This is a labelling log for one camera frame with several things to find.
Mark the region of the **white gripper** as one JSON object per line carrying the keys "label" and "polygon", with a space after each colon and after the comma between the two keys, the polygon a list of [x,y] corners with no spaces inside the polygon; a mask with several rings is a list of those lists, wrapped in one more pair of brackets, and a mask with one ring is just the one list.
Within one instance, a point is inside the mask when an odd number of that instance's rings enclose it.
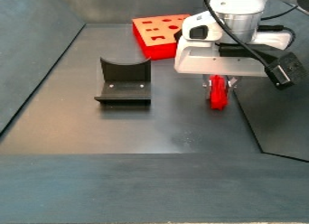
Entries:
{"label": "white gripper", "polygon": [[[250,48],[284,51],[292,33],[272,27],[257,31],[261,13],[218,14],[221,22]],[[209,12],[185,19],[179,37],[175,65],[178,73],[203,74],[205,98],[210,99],[210,75],[265,77],[265,66],[226,34]],[[228,80],[228,92],[237,88],[238,78]]]}

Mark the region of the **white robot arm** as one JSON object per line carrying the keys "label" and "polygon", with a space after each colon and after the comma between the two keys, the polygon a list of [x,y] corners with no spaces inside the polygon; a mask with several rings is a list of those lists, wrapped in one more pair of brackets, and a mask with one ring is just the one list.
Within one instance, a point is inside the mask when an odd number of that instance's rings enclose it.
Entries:
{"label": "white robot arm", "polygon": [[[181,28],[174,68],[202,74],[206,97],[221,100],[234,77],[268,77],[277,89],[297,84],[309,71],[288,51],[293,35],[260,26],[269,0],[203,0],[206,11]],[[309,0],[280,0],[309,11]]]}

